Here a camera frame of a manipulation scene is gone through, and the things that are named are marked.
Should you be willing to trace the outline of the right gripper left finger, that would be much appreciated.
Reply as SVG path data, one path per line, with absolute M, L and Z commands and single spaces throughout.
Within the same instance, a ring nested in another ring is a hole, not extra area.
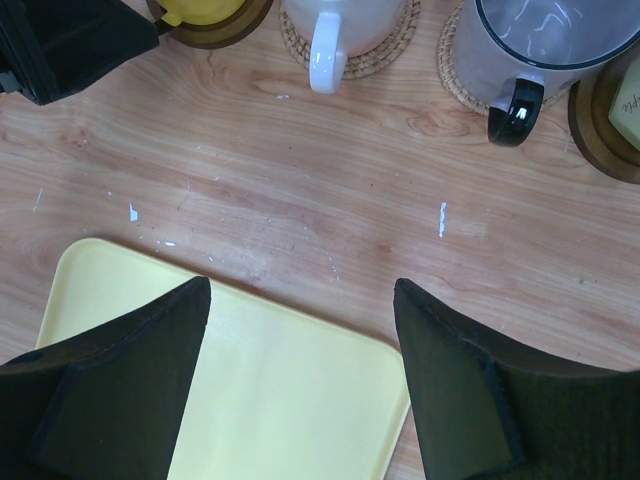
M 167 478 L 210 303 L 194 277 L 3 364 L 2 478 Z

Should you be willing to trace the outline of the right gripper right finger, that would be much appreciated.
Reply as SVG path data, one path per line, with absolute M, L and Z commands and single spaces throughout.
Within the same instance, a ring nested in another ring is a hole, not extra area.
M 394 287 L 396 331 L 429 479 L 635 479 L 639 374 L 565 359 Z

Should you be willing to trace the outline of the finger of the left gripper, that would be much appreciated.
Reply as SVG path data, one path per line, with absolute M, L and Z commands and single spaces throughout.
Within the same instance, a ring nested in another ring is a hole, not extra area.
M 122 1 L 3 1 L 1 91 L 47 105 L 158 45 L 154 23 Z

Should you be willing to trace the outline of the yellow mug black rim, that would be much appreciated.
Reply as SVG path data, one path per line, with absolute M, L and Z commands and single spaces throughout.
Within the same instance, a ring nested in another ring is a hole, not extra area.
M 170 26 L 183 23 L 204 26 L 216 24 L 235 14 L 244 0 L 156 0 L 163 9 L 161 19 Z

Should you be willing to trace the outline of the pink white mug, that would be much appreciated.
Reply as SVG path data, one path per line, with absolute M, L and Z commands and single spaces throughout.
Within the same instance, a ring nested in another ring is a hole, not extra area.
M 400 20 L 401 0 L 292 0 L 284 10 L 298 34 L 310 42 L 313 91 L 334 93 L 351 57 L 378 47 Z

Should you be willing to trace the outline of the woven rattan coaster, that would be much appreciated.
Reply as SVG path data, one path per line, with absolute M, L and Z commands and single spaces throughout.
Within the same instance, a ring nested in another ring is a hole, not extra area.
M 544 87 L 546 109 L 567 90 L 546 76 L 571 63 L 576 33 L 561 1 L 463 1 L 439 38 L 440 79 L 467 108 L 486 115 L 506 107 L 523 78 Z
M 371 76 L 394 62 L 409 46 L 418 27 L 421 1 L 406 1 L 398 21 L 391 33 L 374 49 L 350 57 L 347 61 L 343 80 L 355 80 Z M 311 44 L 296 30 L 286 12 L 284 2 L 279 2 L 279 30 L 284 45 L 293 59 L 305 69 L 309 69 Z

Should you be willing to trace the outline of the dark brown coaster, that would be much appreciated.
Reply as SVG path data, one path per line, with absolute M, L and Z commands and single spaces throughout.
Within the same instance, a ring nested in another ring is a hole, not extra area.
M 639 54 L 632 49 L 572 86 L 568 100 L 571 135 L 581 154 L 604 174 L 639 184 L 639 149 L 609 120 L 610 107 L 628 67 Z

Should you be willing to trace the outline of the pale green mug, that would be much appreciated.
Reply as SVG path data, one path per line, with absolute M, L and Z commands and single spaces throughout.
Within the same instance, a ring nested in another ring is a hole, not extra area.
M 630 145 L 639 149 L 639 61 L 627 69 L 614 96 L 609 121 Z

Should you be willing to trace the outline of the purple mug black rim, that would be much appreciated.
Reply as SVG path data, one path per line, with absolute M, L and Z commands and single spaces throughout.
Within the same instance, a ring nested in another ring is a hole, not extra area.
M 516 147 L 544 101 L 638 39 L 636 1 L 466 1 L 452 53 L 461 84 L 489 107 L 489 141 Z

